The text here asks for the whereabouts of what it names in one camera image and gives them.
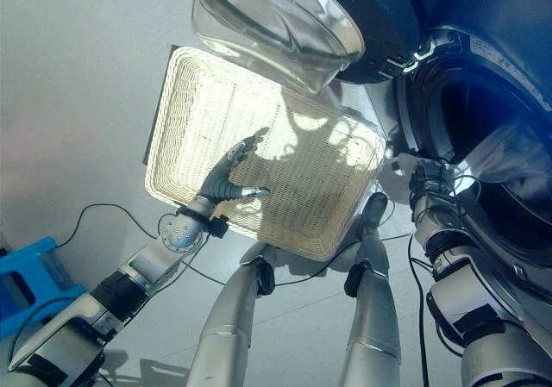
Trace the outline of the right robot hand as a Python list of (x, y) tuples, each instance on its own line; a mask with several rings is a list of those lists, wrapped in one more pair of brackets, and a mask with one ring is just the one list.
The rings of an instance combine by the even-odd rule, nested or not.
[(454, 189), (454, 178), (455, 172), (451, 167), (435, 160), (420, 159), (414, 165), (409, 181), (411, 200), (416, 201), (429, 194), (448, 197)]

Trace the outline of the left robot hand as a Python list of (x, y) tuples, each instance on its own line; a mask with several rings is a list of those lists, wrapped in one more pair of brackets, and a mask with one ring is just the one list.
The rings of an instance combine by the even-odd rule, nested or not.
[(212, 167), (203, 181), (198, 195), (218, 205), (246, 197), (266, 197), (270, 190), (260, 186), (240, 186), (230, 181), (230, 174), (255, 146), (255, 136), (246, 137), (234, 144)]

